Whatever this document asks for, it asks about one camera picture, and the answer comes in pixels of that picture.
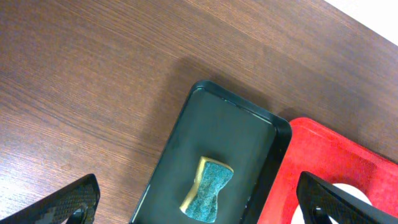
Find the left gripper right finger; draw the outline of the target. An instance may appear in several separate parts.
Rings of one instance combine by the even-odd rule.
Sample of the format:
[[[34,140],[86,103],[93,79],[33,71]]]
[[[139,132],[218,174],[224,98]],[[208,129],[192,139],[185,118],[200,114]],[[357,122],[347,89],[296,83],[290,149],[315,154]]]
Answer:
[[[397,218],[303,171],[296,189],[305,224],[397,224]]]

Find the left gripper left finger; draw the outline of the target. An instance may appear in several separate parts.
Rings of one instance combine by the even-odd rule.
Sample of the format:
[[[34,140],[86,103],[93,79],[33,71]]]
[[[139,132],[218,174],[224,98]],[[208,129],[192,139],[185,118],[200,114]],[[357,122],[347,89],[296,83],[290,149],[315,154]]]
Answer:
[[[1,223],[92,224],[99,200],[97,179],[88,174],[2,219]]]

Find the white plate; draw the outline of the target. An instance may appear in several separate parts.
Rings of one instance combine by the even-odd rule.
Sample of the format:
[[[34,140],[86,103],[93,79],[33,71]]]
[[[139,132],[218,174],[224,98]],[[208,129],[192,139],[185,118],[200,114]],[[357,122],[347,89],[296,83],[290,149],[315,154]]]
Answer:
[[[333,185],[335,187],[343,190],[344,192],[360,199],[361,201],[363,201],[369,205],[372,205],[372,203],[368,199],[368,197],[362,191],[357,189],[356,187],[354,187],[352,185],[348,185],[348,184],[342,184],[342,183],[335,183]],[[304,219],[303,219],[302,209],[301,209],[300,205],[298,205],[296,207],[290,223],[291,224],[305,224]]]

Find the green and yellow sponge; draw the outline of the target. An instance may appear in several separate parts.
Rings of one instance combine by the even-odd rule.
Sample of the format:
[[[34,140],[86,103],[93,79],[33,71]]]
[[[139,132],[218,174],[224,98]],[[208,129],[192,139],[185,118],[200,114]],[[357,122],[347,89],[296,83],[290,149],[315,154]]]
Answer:
[[[188,218],[214,223],[218,211],[218,194],[232,179],[234,170],[227,164],[201,156],[193,185],[180,210]]]

